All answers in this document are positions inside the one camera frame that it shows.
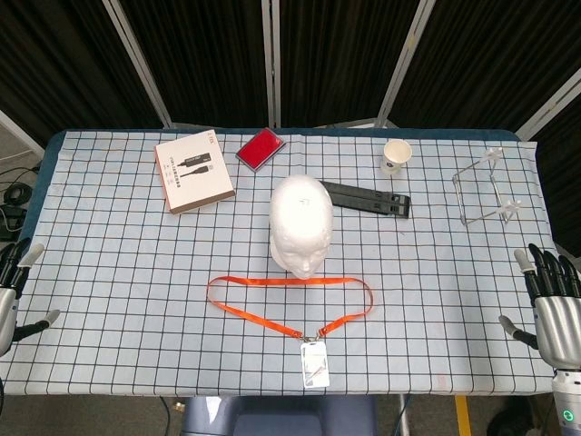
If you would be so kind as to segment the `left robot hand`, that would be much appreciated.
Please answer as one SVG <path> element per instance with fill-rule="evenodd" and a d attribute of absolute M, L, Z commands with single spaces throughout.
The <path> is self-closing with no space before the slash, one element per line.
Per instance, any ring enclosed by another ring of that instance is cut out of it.
<path fill-rule="evenodd" d="M 48 329 L 59 317 L 59 310 L 52 310 L 35 323 L 16 325 L 20 299 L 29 273 L 44 251 L 40 243 L 29 247 L 30 238 L 9 243 L 0 250 L 0 357 L 7 354 L 13 342 Z"/>

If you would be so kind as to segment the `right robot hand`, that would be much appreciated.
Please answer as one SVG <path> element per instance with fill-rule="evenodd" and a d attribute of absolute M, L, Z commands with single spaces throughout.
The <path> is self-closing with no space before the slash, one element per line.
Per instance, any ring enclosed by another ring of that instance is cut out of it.
<path fill-rule="evenodd" d="M 564 256 L 555 256 L 531 243 L 516 249 L 533 309 L 536 332 L 518 329 L 505 315 L 498 320 L 513 339 L 539 351 L 556 370 L 581 372 L 581 278 Z"/>

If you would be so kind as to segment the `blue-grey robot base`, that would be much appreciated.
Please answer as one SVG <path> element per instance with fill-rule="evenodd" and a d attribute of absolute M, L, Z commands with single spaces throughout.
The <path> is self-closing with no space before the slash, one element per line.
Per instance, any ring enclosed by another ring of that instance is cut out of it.
<path fill-rule="evenodd" d="M 372 395 L 199 396 L 181 436 L 377 436 Z"/>

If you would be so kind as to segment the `white foam mannequin head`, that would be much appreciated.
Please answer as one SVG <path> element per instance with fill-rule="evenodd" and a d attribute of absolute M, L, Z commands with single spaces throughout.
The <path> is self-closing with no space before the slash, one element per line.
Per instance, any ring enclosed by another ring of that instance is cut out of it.
<path fill-rule="evenodd" d="M 273 260 L 299 279 L 309 279 L 323 264 L 333 232 L 333 205 L 323 184 L 306 175 L 285 178 L 270 204 Z"/>

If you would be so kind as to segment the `black folding stand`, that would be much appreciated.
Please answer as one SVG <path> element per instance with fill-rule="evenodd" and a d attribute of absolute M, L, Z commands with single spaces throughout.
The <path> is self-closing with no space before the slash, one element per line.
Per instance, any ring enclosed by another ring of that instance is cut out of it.
<path fill-rule="evenodd" d="M 335 206 L 360 212 L 409 218 L 411 200 L 407 195 L 321 181 Z"/>

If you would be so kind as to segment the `white paper cup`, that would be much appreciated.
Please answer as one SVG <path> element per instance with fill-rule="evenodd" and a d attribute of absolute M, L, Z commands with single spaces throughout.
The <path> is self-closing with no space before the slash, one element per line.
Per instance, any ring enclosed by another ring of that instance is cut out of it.
<path fill-rule="evenodd" d="M 402 139 L 389 139 L 383 148 L 380 168 L 386 175 L 397 173 L 411 158 L 410 144 Z"/>

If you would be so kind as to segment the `red ink pad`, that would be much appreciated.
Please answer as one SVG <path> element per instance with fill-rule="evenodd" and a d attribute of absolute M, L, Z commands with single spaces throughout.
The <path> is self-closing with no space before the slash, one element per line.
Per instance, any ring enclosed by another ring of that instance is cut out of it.
<path fill-rule="evenodd" d="M 250 170 L 258 172 L 285 145 L 285 141 L 270 128 L 256 133 L 237 153 L 236 157 Z"/>

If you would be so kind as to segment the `black folding screen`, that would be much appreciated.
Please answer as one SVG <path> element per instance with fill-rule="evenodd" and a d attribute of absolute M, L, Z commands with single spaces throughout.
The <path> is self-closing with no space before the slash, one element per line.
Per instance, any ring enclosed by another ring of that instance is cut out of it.
<path fill-rule="evenodd" d="M 420 0 L 280 0 L 281 122 L 378 116 Z M 261 0 L 119 0 L 171 120 L 268 123 Z M 388 118 L 516 131 L 581 69 L 581 0 L 436 0 Z M 39 144 L 159 128 L 103 0 L 0 0 L 0 111 Z M 581 256 L 581 95 L 534 134 L 555 241 Z"/>

